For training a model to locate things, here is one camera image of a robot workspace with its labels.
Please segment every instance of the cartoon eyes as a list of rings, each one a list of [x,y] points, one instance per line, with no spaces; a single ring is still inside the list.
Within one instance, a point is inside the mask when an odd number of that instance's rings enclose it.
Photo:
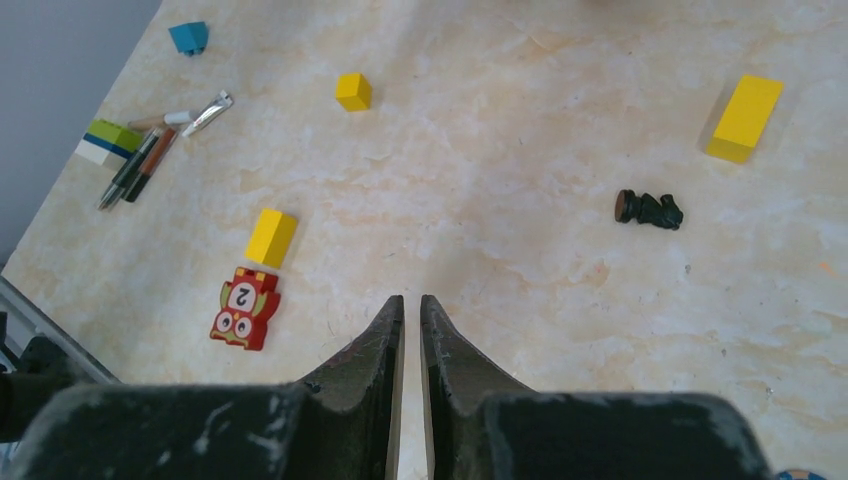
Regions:
[[[230,329],[233,325],[233,315],[230,312],[221,312],[218,318],[215,319],[215,328],[223,333]]]
[[[236,322],[236,336],[239,338],[245,338],[250,335],[250,330],[253,329],[253,323],[249,318],[240,318],[238,322]]]
[[[253,305],[255,303],[256,288],[254,288],[253,285],[246,282],[233,285],[233,289],[230,292],[230,298],[227,300],[227,306],[242,312],[249,312],[253,310]]]

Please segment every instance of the gray wall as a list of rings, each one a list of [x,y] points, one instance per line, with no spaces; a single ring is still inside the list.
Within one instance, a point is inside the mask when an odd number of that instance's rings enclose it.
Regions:
[[[161,0],[0,0],[0,265]]]

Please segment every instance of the pen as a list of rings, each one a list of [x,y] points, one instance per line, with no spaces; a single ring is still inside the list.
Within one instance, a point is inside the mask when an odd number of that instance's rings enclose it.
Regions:
[[[183,125],[197,120],[200,112],[197,110],[184,110],[181,112],[171,112],[165,115],[157,115],[155,117],[142,118],[141,120],[133,120],[127,126],[133,130],[146,132],[151,128],[165,127],[169,125]]]
[[[144,162],[144,159],[147,158],[147,155],[150,153],[150,150],[156,144],[156,141],[159,140],[159,136],[162,135],[162,128],[154,128],[144,137],[144,140],[141,141],[141,146],[138,147],[138,150],[127,160],[127,163],[118,170],[118,173],[112,178],[112,183],[109,185],[109,188],[103,193],[103,196],[100,197],[100,204],[97,206],[98,210],[106,210],[115,204],[118,200],[120,200],[121,196],[123,196],[124,191],[129,187],[129,183],[132,181],[135,172],[138,171],[138,168]]]
[[[233,97],[230,96],[224,90],[221,90],[221,93],[218,94],[209,105],[206,105],[206,108],[200,111],[200,115],[194,119],[193,122],[189,123],[185,129],[183,129],[182,136],[188,138],[194,132],[203,130],[209,125],[212,120],[218,118],[218,115],[224,112],[224,110],[233,106]]]
[[[165,133],[159,137],[159,141],[156,142],[156,146],[153,147],[153,150],[151,150],[147,158],[144,159],[144,163],[142,163],[141,167],[138,168],[138,172],[136,172],[135,177],[132,182],[130,182],[129,188],[125,190],[124,200],[129,203],[135,202],[139,194],[141,194],[141,191],[144,190],[144,186],[147,185],[147,181],[150,180],[151,176],[153,176],[153,172],[156,170],[156,167],[159,166],[159,162],[165,156],[165,152],[168,151],[168,147],[171,146],[171,143],[176,137],[176,130],[173,128],[165,129]]]

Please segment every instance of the blue block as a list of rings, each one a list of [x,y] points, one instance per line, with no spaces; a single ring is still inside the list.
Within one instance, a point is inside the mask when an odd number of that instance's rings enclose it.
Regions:
[[[82,139],[85,140],[88,143],[91,143],[92,145],[97,145],[98,147],[100,147],[100,148],[102,148],[106,151],[112,152],[115,155],[117,155],[121,158],[125,158],[127,160],[129,160],[130,157],[132,157],[133,153],[135,153],[135,152],[130,152],[128,150],[125,150],[125,149],[115,145],[114,143],[109,143],[109,142],[107,142],[106,140],[103,140],[100,137],[95,137],[94,135],[92,135],[90,133],[86,133],[85,135],[83,135]]]
[[[209,29],[206,22],[192,22],[168,29],[177,51],[183,55],[200,55],[209,41]]]

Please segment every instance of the yellow block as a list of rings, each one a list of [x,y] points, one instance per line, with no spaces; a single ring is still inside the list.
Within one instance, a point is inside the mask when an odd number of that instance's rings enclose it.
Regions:
[[[745,163],[757,146],[782,90],[783,83],[777,80],[742,76],[707,145],[707,155]]]
[[[280,268],[296,228],[296,218],[263,208],[244,256],[267,267]]]
[[[336,85],[336,100],[348,112],[368,110],[371,106],[371,85],[361,73],[346,73]]]

